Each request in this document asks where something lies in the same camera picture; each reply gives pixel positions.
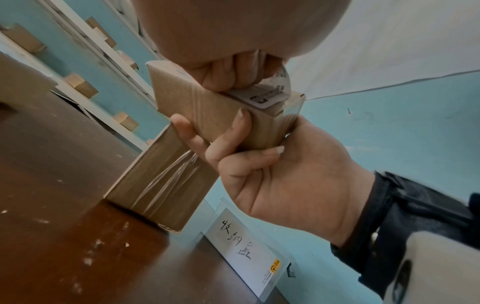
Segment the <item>black sleeve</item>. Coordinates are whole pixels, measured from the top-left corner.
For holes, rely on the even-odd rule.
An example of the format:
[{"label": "black sleeve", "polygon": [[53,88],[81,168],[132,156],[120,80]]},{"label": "black sleeve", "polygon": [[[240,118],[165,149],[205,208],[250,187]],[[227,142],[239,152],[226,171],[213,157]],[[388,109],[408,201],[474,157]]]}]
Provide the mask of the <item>black sleeve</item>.
[{"label": "black sleeve", "polygon": [[[472,201],[480,201],[472,195]],[[479,247],[478,217],[467,206],[435,190],[391,173],[375,173],[363,212],[341,247],[333,254],[361,274],[359,281],[382,298],[394,280],[408,237],[417,231],[440,234]]]}]

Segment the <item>fingernail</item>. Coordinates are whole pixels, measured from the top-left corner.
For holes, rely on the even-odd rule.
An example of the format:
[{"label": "fingernail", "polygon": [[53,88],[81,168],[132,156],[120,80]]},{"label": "fingernail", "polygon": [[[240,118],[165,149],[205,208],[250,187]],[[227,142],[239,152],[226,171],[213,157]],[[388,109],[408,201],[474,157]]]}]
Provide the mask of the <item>fingernail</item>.
[{"label": "fingernail", "polygon": [[275,148],[271,148],[268,150],[262,151],[263,155],[277,155],[277,154],[282,154],[285,151],[285,146],[278,146]]},{"label": "fingernail", "polygon": [[230,72],[232,70],[233,66],[234,66],[234,57],[233,56],[228,56],[228,57],[224,58],[223,68],[225,69],[225,72]]},{"label": "fingernail", "polygon": [[232,129],[235,129],[235,127],[239,125],[240,120],[242,120],[243,116],[244,114],[242,113],[242,109],[240,108],[236,113],[235,119],[233,120],[233,123],[231,125]]},{"label": "fingernail", "polygon": [[253,69],[257,66],[257,62],[259,61],[259,51],[256,50],[253,53],[250,53],[248,56],[248,68]]}]

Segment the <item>forearm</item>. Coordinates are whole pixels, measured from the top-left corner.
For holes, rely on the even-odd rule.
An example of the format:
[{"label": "forearm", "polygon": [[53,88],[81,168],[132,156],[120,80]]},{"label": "forearm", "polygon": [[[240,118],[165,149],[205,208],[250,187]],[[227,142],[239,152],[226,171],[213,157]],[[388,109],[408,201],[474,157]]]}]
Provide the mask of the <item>forearm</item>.
[{"label": "forearm", "polygon": [[400,177],[376,173],[370,196],[350,238],[341,248],[332,245],[332,251],[361,274],[361,283],[381,297],[395,278],[406,240],[412,233],[429,231],[474,245],[468,225],[400,198],[398,189],[419,201],[472,216],[466,206],[446,195]]}]

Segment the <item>wrist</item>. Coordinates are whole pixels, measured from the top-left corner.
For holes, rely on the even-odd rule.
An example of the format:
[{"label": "wrist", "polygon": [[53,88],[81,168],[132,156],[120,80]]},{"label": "wrist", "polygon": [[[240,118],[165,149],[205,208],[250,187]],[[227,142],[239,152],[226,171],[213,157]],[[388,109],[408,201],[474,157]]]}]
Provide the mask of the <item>wrist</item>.
[{"label": "wrist", "polygon": [[349,177],[347,187],[348,199],[343,219],[337,233],[329,240],[337,247],[342,247],[352,234],[375,182],[375,174],[354,161],[352,161]]}]

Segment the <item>wooden table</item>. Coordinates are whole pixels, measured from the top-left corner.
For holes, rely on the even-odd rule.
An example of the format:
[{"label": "wooden table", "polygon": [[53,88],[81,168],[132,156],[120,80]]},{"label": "wooden table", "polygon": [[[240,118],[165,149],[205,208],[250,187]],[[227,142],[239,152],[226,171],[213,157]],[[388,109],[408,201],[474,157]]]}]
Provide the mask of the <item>wooden table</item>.
[{"label": "wooden table", "polygon": [[[52,93],[0,104],[0,303],[257,303],[202,237],[101,201],[138,153]],[[267,303],[287,303],[276,290]]]}]

